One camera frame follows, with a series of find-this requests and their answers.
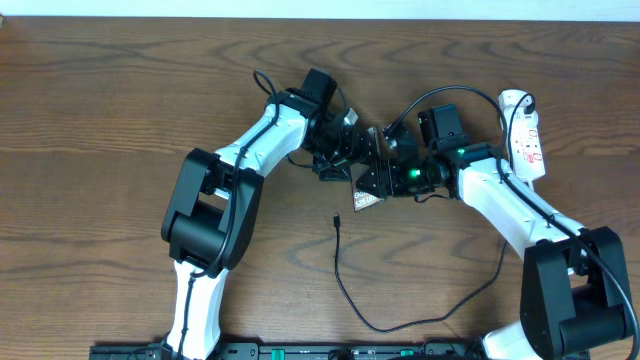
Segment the Galaxy smartphone with bronze screen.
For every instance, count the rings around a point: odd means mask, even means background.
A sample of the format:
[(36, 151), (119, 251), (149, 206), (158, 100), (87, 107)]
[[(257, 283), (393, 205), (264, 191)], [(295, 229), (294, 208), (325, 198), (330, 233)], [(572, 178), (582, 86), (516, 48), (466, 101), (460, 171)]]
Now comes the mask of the Galaxy smartphone with bronze screen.
[(357, 180), (366, 172), (367, 169), (368, 166), (363, 164), (354, 164), (350, 167), (352, 199), (355, 212), (361, 212), (383, 202), (383, 199), (373, 196), (365, 191), (361, 191), (356, 186)]

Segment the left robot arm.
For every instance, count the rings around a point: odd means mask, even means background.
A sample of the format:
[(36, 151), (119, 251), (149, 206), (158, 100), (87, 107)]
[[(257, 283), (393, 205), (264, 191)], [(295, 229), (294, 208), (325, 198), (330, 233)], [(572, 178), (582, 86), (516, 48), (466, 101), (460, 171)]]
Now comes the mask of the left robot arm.
[(216, 349), (226, 279), (252, 239), (265, 179), (282, 160), (303, 149), (320, 180), (348, 182), (352, 165), (379, 153), (353, 109), (330, 110), (340, 89), (327, 72), (312, 68), (300, 87), (285, 90), (260, 70), (253, 78), (267, 94), (261, 117), (231, 144), (186, 156), (161, 226), (177, 275), (164, 359), (206, 359)]

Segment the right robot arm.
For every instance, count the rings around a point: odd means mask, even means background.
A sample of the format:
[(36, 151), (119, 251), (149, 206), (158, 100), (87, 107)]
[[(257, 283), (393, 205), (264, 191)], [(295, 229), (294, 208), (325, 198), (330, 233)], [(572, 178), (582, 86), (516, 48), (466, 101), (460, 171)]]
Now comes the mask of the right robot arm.
[(639, 338), (624, 250), (608, 227), (567, 218), (512, 172), (487, 143), (474, 144), (455, 106), (419, 115), (432, 154), (373, 163), (356, 186), (378, 198), (448, 190), (483, 215), (523, 262), (519, 319), (482, 339), (490, 359), (562, 359)]

